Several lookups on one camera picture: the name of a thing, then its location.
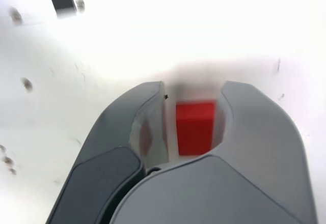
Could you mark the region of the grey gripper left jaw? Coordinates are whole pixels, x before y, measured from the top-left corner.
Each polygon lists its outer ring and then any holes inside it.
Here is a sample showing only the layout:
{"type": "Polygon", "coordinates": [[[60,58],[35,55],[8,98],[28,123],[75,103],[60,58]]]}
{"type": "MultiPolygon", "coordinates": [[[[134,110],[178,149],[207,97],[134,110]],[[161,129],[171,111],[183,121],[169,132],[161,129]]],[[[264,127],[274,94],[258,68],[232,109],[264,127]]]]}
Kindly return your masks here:
{"type": "Polygon", "coordinates": [[[142,83],[114,100],[90,130],[47,219],[109,223],[147,171],[169,160],[161,81],[142,83]]]}

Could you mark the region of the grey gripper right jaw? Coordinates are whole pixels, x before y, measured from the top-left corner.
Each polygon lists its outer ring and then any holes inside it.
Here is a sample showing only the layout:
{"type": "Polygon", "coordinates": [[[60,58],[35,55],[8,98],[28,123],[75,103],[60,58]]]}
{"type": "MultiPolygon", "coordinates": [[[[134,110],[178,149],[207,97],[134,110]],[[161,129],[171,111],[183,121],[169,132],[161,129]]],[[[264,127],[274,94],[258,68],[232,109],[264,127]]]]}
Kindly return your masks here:
{"type": "Polygon", "coordinates": [[[253,85],[229,81],[218,99],[221,143],[146,177],[112,223],[317,223],[302,138],[253,85]]]}

